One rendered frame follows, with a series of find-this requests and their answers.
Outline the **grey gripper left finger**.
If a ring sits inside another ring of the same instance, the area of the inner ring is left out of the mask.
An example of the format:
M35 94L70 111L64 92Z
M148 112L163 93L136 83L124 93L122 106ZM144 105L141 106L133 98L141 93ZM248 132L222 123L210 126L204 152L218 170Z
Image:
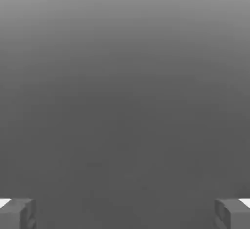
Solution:
M0 229L37 229L36 200L0 198Z

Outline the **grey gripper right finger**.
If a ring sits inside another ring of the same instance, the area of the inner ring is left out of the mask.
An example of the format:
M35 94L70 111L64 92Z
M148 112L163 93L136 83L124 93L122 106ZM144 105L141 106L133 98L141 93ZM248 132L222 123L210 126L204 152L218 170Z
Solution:
M214 229L250 229L250 198L216 199Z

